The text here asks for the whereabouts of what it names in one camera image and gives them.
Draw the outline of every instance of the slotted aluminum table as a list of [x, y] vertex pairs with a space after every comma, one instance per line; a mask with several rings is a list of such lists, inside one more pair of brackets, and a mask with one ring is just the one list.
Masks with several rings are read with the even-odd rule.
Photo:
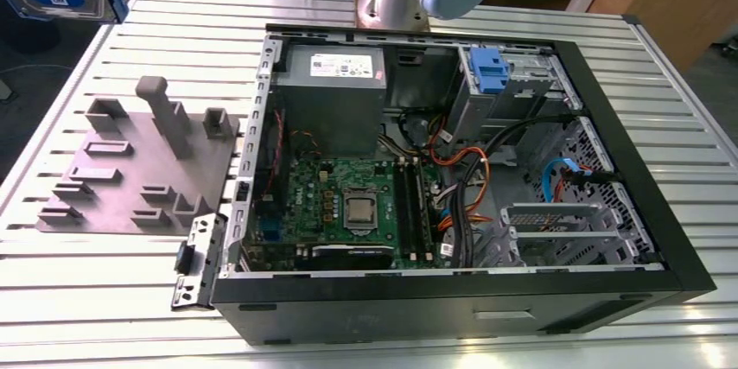
[[[128, 0], [104, 26], [0, 188], [0, 362], [94, 367], [721, 367], [738, 361], [735, 147], [648, 35], [619, 16], [480, 7], [432, 30], [575, 41], [717, 290], [583, 335], [250, 347], [217, 312], [169, 312], [180, 238], [43, 234], [35, 214], [94, 98], [126, 108], [141, 75], [189, 112], [245, 117], [264, 24], [352, 25], [352, 0]], [[233, 184], [225, 185], [230, 197]], [[170, 362], [157, 358], [189, 356]]]

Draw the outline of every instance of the cpu socket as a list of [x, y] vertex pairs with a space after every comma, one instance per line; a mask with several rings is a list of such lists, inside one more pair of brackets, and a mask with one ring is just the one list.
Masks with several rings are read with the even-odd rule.
[[377, 190], [345, 188], [342, 190], [342, 227], [356, 236], [366, 236], [377, 229]]

